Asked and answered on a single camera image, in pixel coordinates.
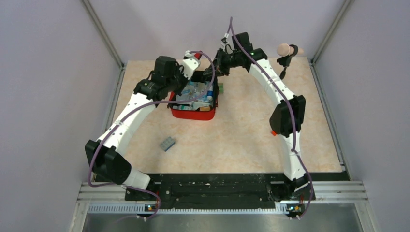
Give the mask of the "small green box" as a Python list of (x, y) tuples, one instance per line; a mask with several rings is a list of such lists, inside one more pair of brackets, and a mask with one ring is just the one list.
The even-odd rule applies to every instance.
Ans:
[(219, 94), (224, 93), (224, 84), (223, 83), (218, 83), (218, 91), (219, 91)]

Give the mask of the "blue cotton swab bag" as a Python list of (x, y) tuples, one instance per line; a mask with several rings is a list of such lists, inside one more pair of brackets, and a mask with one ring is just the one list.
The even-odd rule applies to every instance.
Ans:
[(213, 91), (213, 89), (214, 89), (214, 84), (211, 84), (210, 82), (202, 83), (202, 82), (192, 82), (192, 81), (190, 81), (184, 87), (184, 89), (182, 90), (181, 95), (176, 96), (176, 100), (177, 101), (185, 101), (185, 100), (193, 99), (193, 98), (201, 95), (205, 91), (206, 87), (208, 87), (206, 93), (202, 97), (197, 98), (196, 100), (199, 101), (199, 102), (209, 102), (206, 99), (207, 92), (209, 90)]

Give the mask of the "white blue spray bottle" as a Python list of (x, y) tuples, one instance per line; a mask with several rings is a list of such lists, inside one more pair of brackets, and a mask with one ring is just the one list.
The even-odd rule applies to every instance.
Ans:
[(207, 99), (209, 102), (212, 102), (212, 101), (213, 101), (213, 98), (214, 98), (214, 92), (209, 90), (209, 91), (207, 92), (206, 99)]

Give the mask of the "clear white cap bottle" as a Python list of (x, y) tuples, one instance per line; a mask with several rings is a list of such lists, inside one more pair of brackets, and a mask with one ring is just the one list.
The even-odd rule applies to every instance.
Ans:
[(186, 106), (186, 105), (174, 106), (173, 109), (183, 110), (183, 111), (193, 111), (193, 108), (191, 106)]

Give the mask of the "red black medicine kit bag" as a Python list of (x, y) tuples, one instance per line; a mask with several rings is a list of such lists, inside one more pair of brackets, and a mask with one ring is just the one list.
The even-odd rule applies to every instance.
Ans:
[[(193, 98), (193, 99), (189, 99), (189, 100), (185, 100), (185, 101), (177, 101), (176, 100), (176, 96), (177, 94), (175, 93), (171, 93), (171, 97), (170, 100), (172, 101), (172, 103), (169, 103), (167, 105), (167, 108), (169, 108), (172, 112), (172, 115), (176, 118), (181, 118), (181, 119), (191, 119), (191, 120), (202, 120), (202, 121), (208, 121), (214, 118), (215, 116), (215, 112), (216, 112), (216, 107), (218, 106), (218, 95), (219, 95), (219, 91), (218, 91), (218, 78), (217, 77), (204, 77), (204, 72), (203, 71), (195, 71), (193, 73), (193, 76), (191, 78), (192, 82), (210, 82), (211, 84), (214, 84), (214, 98), (212, 102), (201, 102), (201, 101), (197, 101), (197, 98), (202, 97), (208, 87), (205, 88), (205, 91)], [(183, 111), (183, 110), (175, 110), (173, 109), (174, 106), (179, 106), (179, 105), (186, 105), (186, 106), (191, 106), (193, 108), (193, 111)], [(204, 106), (211, 106), (213, 109), (211, 111), (208, 112), (201, 112), (200, 111), (200, 107), (204, 107)]]

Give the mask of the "amber medicine bottle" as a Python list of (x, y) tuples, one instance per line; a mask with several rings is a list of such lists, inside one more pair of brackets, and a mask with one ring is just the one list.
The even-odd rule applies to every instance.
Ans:
[(204, 106), (199, 108), (201, 112), (211, 111), (213, 108), (211, 106)]

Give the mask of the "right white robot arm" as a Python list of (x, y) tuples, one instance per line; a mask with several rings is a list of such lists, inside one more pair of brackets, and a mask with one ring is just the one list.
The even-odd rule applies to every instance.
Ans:
[(228, 76), (231, 68), (241, 67), (255, 77), (274, 104), (274, 111), (269, 119), (272, 132), (279, 136), (284, 154), (284, 175), (290, 180), (283, 186), (283, 192), (289, 199), (297, 199), (303, 193), (303, 186), (296, 181), (304, 177), (299, 156), (300, 130), (304, 122), (306, 99), (295, 95), (283, 83), (282, 75), (277, 75), (266, 53), (254, 49), (246, 32), (234, 35), (233, 44), (228, 42), (226, 33), (221, 40), (213, 64), (205, 75)]

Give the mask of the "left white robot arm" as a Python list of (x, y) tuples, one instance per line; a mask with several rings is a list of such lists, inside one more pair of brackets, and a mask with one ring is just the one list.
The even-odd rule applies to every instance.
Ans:
[(151, 199), (155, 187), (150, 183), (150, 176), (132, 167), (124, 154), (144, 119), (160, 102), (166, 101), (170, 92), (181, 93), (200, 64), (195, 57), (177, 62), (174, 58), (159, 56), (148, 78), (136, 85), (116, 121), (96, 141), (86, 143), (91, 172), (114, 184), (137, 188), (142, 199)]

